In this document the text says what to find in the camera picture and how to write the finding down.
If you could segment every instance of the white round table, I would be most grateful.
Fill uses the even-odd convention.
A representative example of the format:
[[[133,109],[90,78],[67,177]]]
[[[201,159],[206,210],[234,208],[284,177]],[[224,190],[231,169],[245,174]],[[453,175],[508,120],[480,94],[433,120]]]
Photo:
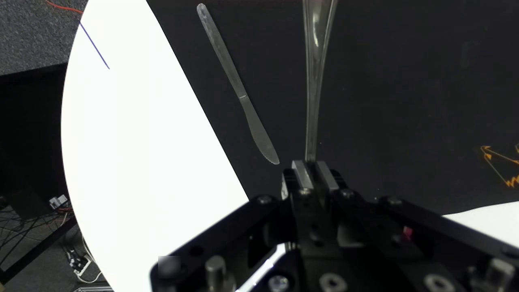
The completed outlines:
[[[62,145],[80,229],[117,292],[151,291],[156,261],[247,201],[146,0],[90,0]]]

